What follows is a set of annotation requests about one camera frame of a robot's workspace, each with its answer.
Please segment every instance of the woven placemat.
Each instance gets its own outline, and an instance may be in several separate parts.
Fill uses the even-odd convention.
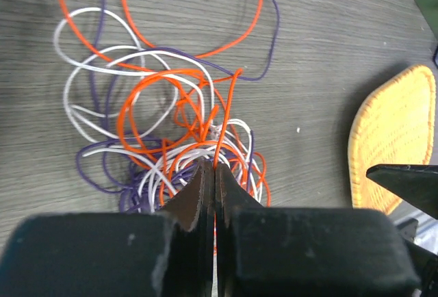
[[[352,205],[390,214],[402,200],[367,179],[377,164],[428,164],[435,125],[435,78],[413,66],[362,103],[348,141]]]

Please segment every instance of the cable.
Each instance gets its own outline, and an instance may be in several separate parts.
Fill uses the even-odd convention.
[[[78,30],[77,26],[75,25],[75,23],[74,23],[72,17],[70,16],[70,14],[69,14],[69,12],[68,12],[68,8],[67,8],[67,6],[66,6],[66,4],[65,4],[65,0],[59,0],[59,2],[60,2],[60,7],[61,7],[61,9],[62,9],[62,11],[63,11],[63,13],[64,13],[64,15],[65,15],[65,17],[66,17],[66,22],[68,22],[68,24],[70,25],[71,29],[72,29],[73,32],[76,34],[76,36],[78,37],[78,39],[80,39],[80,41],[82,41],[82,43],[83,43],[86,47],[88,47],[89,50],[91,50],[93,53],[97,54],[99,57],[101,57],[101,58],[104,59],[105,61],[108,61],[108,62],[112,61],[112,59],[111,59],[110,57],[106,56],[105,54],[100,53],[95,47],[93,47],[93,46],[92,46],[92,45],[86,40],[86,38],[84,38],[84,36],[81,34],[81,32]],[[273,4],[274,4],[274,6],[275,6],[277,20],[276,20],[276,29],[275,29],[275,31],[274,31],[274,37],[273,37],[273,39],[272,39],[272,43],[271,43],[270,54],[269,54],[269,57],[268,57],[268,65],[266,66],[265,70],[263,71],[263,73],[262,73],[262,75],[261,75],[260,77],[258,77],[258,78],[248,78],[248,77],[243,77],[243,76],[242,76],[242,77],[240,77],[240,79],[243,79],[243,80],[249,80],[249,81],[256,81],[256,80],[259,80],[259,79],[261,79],[262,77],[264,77],[264,75],[268,72],[269,64],[270,64],[270,62],[271,62],[271,60],[269,60],[269,59],[272,59],[272,54],[273,54],[273,50],[274,50],[274,44],[275,44],[275,42],[276,42],[276,38],[277,38],[277,35],[278,35],[278,30],[279,30],[279,23],[280,23],[280,11],[279,11],[278,4],[276,3],[275,0],[272,0],[272,2],[273,2]],[[146,70],[148,70],[148,69],[146,69],[146,68],[144,68],[144,67],[141,67],[141,66],[133,66],[133,65],[130,65],[130,64],[126,64],[126,63],[119,63],[118,65],[119,65],[119,66],[122,66],[122,67],[124,67],[124,68],[130,68],[130,69],[134,69],[134,70],[140,70],[140,71],[146,71]],[[221,68],[221,67],[219,67],[219,66],[216,66],[216,65],[213,65],[213,64],[211,64],[211,65],[214,66],[214,67],[216,67],[216,68],[219,68],[220,70],[224,71],[224,72],[225,72],[226,74],[228,74],[228,75],[232,75],[232,74],[233,74],[233,73],[232,73],[231,71],[229,71],[229,70],[223,69],[223,68]]]
[[[262,192],[267,191],[267,203],[270,204],[270,191],[266,182],[266,161],[259,154],[254,152],[255,139],[254,133],[250,127],[239,118],[229,119],[231,111],[231,102],[233,90],[237,79],[257,80],[261,79],[268,71],[272,60],[274,45],[276,42],[279,28],[279,9],[275,0],[273,0],[277,12],[276,30],[271,43],[268,55],[268,63],[262,75],[256,79],[242,76],[242,69],[234,73],[224,69],[216,64],[202,60],[200,57],[207,57],[219,53],[233,43],[237,44],[253,29],[254,22],[257,22],[261,4],[259,0],[257,13],[253,23],[248,30],[234,42],[224,45],[213,52],[194,57],[180,50],[167,47],[144,49],[140,44],[143,39],[140,32],[136,29],[129,14],[125,15],[129,22],[126,23],[115,13],[105,9],[105,0],[101,0],[101,7],[82,8],[68,13],[64,0],[60,0],[61,8],[65,18],[62,19],[53,34],[53,45],[56,53],[67,63],[75,66],[72,73],[66,80],[64,88],[63,104],[66,114],[76,130],[87,140],[90,145],[82,148],[77,156],[76,163],[79,174],[91,186],[99,191],[119,195],[119,210],[126,212],[154,212],[161,207],[167,198],[172,198],[178,191],[185,186],[192,173],[196,170],[195,160],[204,157],[211,160],[214,166],[222,162],[229,166],[235,178],[243,188],[246,188],[254,198],[262,202]],[[100,12],[100,23],[94,37],[93,44],[90,44],[76,28],[73,18],[80,14],[89,12]],[[109,16],[118,21],[127,33],[131,36],[133,45],[115,45],[105,49],[98,50],[99,39],[102,35],[103,22],[105,16]],[[79,62],[67,56],[60,46],[60,36],[66,24],[69,24],[78,38],[93,52],[87,59]],[[112,59],[106,56],[106,53],[112,51],[128,51],[128,55],[118,59]],[[155,71],[145,67],[146,57],[152,56],[164,67],[165,70]],[[186,61],[189,65],[195,65],[193,68],[170,68],[162,59],[163,56],[174,57]],[[93,60],[101,57],[108,63],[105,66],[97,66]],[[130,64],[130,61],[140,59],[140,66]],[[226,73],[228,77],[214,79],[204,67],[210,66],[218,68]],[[121,69],[113,69],[113,66],[119,66]],[[90,95],[94,109],[88,109],[80,104],[73,104],[69,101],[70,88],[78,77],[81,70],[88,70],[88,83],[90,84]],[[105,106],[101,111],[99,96],[96,92],[94,73],[104,73],[112,75],[110,85],[105,93]],[[110,113],[110,99],[114,86],[119,79],[128,79],[138,77],[139,81],[132,88],[119,112]],[[216,83],[231,80],[229,96],[227,102],[215,87]],[[136,127],[133,111],[134,106],[140,93],[158,81],[167,81],[172,86],[173,98],[164,113],[155,122],[152,122],[146,130],[140,131]],[[203,89],[208,89],[209,107],[205,107],[205,95]],[[215,118],[220,112],[220,106],[224,111],[224,118],[221,125],[215,125]],[[173,117],[176,125],[185,129],[185,133],[176,140],[168,138],[159,138],[151,134],[156,128],[169,116]],[[125,118],[130,125],[130,129],[125,128]],[[109,119],[116,119],[115,132],[110,125]],[[235,126],[240,126],[248,135],[248,146],[245,146],[235,130]],[[92,137],[86,132],[84,127],[88,127],[101,134],[104,139],[100,140]],[[116,153],[127,160],[127,178],[119,180],[110,172],[107,167],[107,156],[110,153]],[[109,182],[116,188],[103,188],[88,175],[85,174],[81,167],[80,159],[91,155],[102,154],[103,172],[108,177]],[[254,159],[258,156],[262,162],[262,170]]]
[[[435,54],[433,55],[433,62],[435,63],[435,66],[438,68],[438,47],[435,50]]]

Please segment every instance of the gray table surface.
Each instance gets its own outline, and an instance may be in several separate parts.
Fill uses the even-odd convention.
[[[99,5],[99,0],[67,1],[70,9]],[[277,1],[282,19],[272,66],[262,81],[238,83],[233,116],[255,131],[257,150],[268,162],[274,206],[347,207],[346,147],[356,111],[373,89],[409,65],[432,67],[435,37],[413,0]],[[119,0],[108,3],[122,14]],[[129,4],[145,36],[199,53],[244,31],[257,0]],[[75,153],[87,143],[62,108],[62,89],[72,67],[58,58],[51,44],[62,18],[57,0],[0,0],[0,6],[2,246],[26,216],[115,211],[116,199],[94,191],[75,169]],[[96,16],[84,16],[77,22],[91,38],[95,21]],[[274,9],[266,0],[251,36],[213,61],[231,69],[243,66],[248,75],[256,75],[263,68],[274,24]],[[102,47],[129,41],[112,21],[104,36]],[[63,47],[77,59],[88,54],[69,31],[63,34]],[[85,74],[75,94],[84,102],[89,99]],[[157,93],[144,102],[157,109],[160,100]],[[86,164],[87,171],[105,183],[99,158]]]

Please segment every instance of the wire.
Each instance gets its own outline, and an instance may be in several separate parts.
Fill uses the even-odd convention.
[[[78,37],[78,39],[80,39],[80,41],[82,41],[82,43],[89,48],[89,50],[91,50],[93,53],[97,54],[99,57],[101,57],[102,59],[104,59],[105,61],[110,62],[112,59],[108,56],[106,56],[105,54],[100,53],[95,47],[93,47],[93,45],[91,45],[87,39],[82,35],[82,33],[79,31],[79,29],[77,28],[76,24],[74,23],[74,21],[72,20],[72,18],[70,17],[70,14],[68,12],[68,8],[66,6],[65,0],[59,0],[60,2],[60,7],[61,10],[64,13],[64,16],[66,17],[66,22],[68,22],[68,24],[70,25],[71,29],[73,30],[73,32],[76,34],[76,36]],[[270,47],[270,52],[269,52],[269,56],[268,56],[268,64],[265,67],[265,70],[262,72],[262,75],[260,77],[257,78],[249,78],[249,77],[243,77],[241,76],[240,79],[243,80],[248,80],[248,81],[257,81],[260,80],[262,77],[265,76],[265,74],[268,72],[269,69],[269,65],[272,61],[272,55],[273,55],[273,51],[274,51],[274,45],[276,42],[276,38],[278,36],[278,31],[279,31],[279,25],[280,25],[280,11],[279,11],[279,7],[278,4],[276,3],[275,0],[272,0],[274,6],[275,6],[275,10],[276,10],[276,16],[277,16],[277,20],[276,20],[276,29],[274,30],[274,36],[272,38],[272,42],[271,42],[271,47]],[[126,63],[119,63],[119,66],[122,66],[123,68],[130,68],[130,69],[134,69],[134,70],[140,70],[140,71],[147,71],[148,69],[141,67],[141,66],[133,66],[130,64],[126,64]],[[215,64],[211,64],[212,66],[224,71],[227,75],[232,75],[233,73],[229,70],[223,69],[222,67],[216,66]]]
[[[261,79],[267,73],[272,61],[279,29],[279,9],[275,0],[273,2],[277,12],[277,24],[271,42],[268,63],[262,75],[255,79],[243,77],[242,69],[238,69],[233,73],[201,58],[224,51],[245,39],[257,22],[263,0],[259,0],[256,15],[244,34],[232,43],[198,57],[167,47],[144,49],[140,44],[140,41],[145,42],[144,38],[133,24],[126,0],[124,9],[128,23],[117,14],[106,10],[105,0],[100,1],[100,8],[82,8],[69,13],[65,1],[60,0],[65,18],[59,22],[53,34],[53,45],[56,53],[64,61],[75,67],[66,80],[63,104],[72,125],[90,143],[82,148],[76,156],[77,168],[83,179],[99,191],[119,195],[120,211],[154,212],[166,202],[167,198],[172,198],[188,183],[192,173],[196,170],[196,159],[203,157],[211,160],[215,167],[218,162],[229,166],[236,180],[260,203],[262,202],[263,190],[266,190],[267,204],[269,205],[270,190],[266,182],[266,161],[259,153],[254,152],[254,133],[243,120],[239,118],[230,119],[229,117],[237,79]],[[100,13],[99,26],[93,44],[81,35],[73,21],[75,16],[89,12]],[[115,45],[98,50],[106,16],[116,20],[125,28],[133,41],[133,45]],[[91,50],[92,55],[87,59],[77,61],[63,52],[60,46],[60,36],[67,24],[70,25],[80,41]],[[117,59],[112,59],[106,55],[120,50],[128,51],[129,54]],[[146,57],[148,56],[152,56],[159,61],[164,70],[156,71],[146,68]],[[162,57],[164,56],[186,61],[189,66],[195,66],[196,68],[171,68],[163,60]],[[108,63],[104,66],[96,65],[93,61],[98,57],[103,58]],[[136,58],[140,59],[140,66],[130,64]],[[113,66],[119,66],[121,69],[113,69]],[[228,76],[214,79],[204,66],[217,68]],[[88,83],[90,84],[90,95],[94,109],[89,109],[82,104],[73,104],[69,100],[71,86],[76,79],[81,79],[78,76],[81,70],[89,71]],[[96,92],[95,72],[111,75],[103,111],[101,111],[99,96]],[[130,91],[120,111],[110,113],[110,99],[116,82],[119,79],[131,81],[132,77],[137,77],[139,81],[137,81],[137,78],[135,79],[136,85]],[[231,84],[227,102],[225,103],[215,85],[228,80],[231,81]],[[159,118],[152,122],[148,129],[140,131],[134,120],[134,107],[141,92],[159,81],[166,81],[170,84],[169,86],[172,86],[173,98]],[[219,100],[218,104],[215,104],[216,97]],[[209,99],[209,107],[205,106],[205,99]],[[221,111],[223,111],[222,124],[215,125],[215,119]],[[176,140],[152,136],[151,134],[155,132],[156,128],[170,116],[173,117],[176,125],[185,130],[185,133]],[[125,129],[126,117],[130,126],[129,130]],[[112,118],[116,119],[115,127],[110,125],[109,119]],[[235,126],[243,128],[246,132],[248,136],[247,146],[240,141]],[[93,136],[90,135],[85,127],[99,133],[100,136],[103,136],[103,139],[95,138],[94,134]],[[113,176],[109,170],[107,156],[110,153],[120,155],[122,159],[127,161],[127,179],[121,181]],[[83,171],[81,159],[96,154],[102,154],[103,172],[108,177],[109,182],[116,188],[100,186]],[[261,160],[262,167],[255,160],[255,155]]]
[[[435,50],[435,54],[433,55],[433,62],[435,63],[435,66],[438,68],[438,47]]]

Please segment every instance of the yellow basket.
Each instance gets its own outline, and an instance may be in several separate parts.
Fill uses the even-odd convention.
[[[435,79],[413,66],[362,103],[348,141],[352,205],[390,214],[402,200],[367,179],[377,164],[428,164],[433,149]]]

